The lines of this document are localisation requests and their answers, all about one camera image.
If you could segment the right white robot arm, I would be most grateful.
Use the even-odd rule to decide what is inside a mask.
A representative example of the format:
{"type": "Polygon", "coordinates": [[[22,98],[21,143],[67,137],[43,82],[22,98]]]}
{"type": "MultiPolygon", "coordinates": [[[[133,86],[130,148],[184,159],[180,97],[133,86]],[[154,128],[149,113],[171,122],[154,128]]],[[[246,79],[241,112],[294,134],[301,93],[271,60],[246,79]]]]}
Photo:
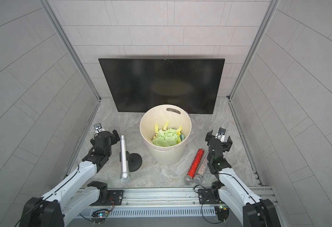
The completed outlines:
{"type": "Polygon", "coordinates": [[[200,204],[213,204],[218,223],[226,221],[233,213],[244,227],[279,227],[281,226],[275,205],[269,199],[262,199],[250,190],[237,176],[224,158],[232,146],[226,129],[220,128],[217,135],[212,131],[206,134],[208,145],[208,169],[217,180],[209,189],[198,190],[200,204]]]}

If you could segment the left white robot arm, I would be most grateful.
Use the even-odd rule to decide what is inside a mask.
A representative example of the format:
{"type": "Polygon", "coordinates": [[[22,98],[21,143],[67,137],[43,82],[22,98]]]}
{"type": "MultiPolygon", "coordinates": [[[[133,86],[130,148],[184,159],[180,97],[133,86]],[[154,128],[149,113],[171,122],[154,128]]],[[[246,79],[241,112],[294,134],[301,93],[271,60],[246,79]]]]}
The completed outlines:
{"type": "Polygon", "coordinates": [[[112,146],[120,141],[116,130],[96,129],[90,140],[92,148],[77,168],[57,186],[39,198],[33,197],[24,205],[19,227],[65,227],[90,205],[111,205],[116,202],[108,193],[107,184],[93,181],[77,193],[98,173],[112,155],[112,146]]]}

